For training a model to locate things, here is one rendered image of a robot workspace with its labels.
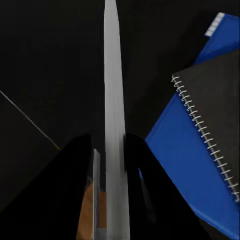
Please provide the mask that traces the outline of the folder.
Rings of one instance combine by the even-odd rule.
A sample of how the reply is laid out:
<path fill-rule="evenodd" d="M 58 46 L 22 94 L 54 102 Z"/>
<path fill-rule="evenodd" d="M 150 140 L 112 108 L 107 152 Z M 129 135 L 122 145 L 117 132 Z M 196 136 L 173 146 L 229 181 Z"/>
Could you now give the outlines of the folder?
<path fill-rule="evenodd" d="M 182 69 L 240 48 L 240 17 L 219 12 Z M 240 202 L 175 83 L 139 135 L 194 214 L 240 240 Z"/>

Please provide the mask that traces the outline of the pen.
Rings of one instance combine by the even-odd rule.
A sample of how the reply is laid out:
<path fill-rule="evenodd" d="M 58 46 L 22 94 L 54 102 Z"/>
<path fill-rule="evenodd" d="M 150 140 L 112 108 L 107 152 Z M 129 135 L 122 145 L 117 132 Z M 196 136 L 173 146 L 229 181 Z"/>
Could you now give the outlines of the pen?
<path fill-rule="evenodd" d="M 120 27 L 116 0 L 105 0 L 103 35 L 106 228 L 100 228 L 100 153 L 95 148 L 92 240 L 131 240 Z"/>

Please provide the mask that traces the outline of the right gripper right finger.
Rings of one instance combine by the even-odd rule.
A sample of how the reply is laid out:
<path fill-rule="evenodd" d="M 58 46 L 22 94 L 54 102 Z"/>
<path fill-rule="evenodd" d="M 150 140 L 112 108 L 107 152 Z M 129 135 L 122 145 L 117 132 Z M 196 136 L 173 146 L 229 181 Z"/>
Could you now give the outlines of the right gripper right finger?
<path fill-rule="evenodd" d="M 212 240 L 146 142 L 126 135 L 131 240 Z M 158 223 L 147 220 L 140 178 Z"/>

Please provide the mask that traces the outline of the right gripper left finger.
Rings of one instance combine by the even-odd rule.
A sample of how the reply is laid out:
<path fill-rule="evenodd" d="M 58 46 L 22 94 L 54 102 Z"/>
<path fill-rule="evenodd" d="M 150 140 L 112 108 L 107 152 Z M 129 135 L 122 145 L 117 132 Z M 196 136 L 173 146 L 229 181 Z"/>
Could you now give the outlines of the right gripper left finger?
<path fill-rule="evenodd" d="M 76 240 L 91 152 L 73 138 L 0 213 L 0 240 Z"/>

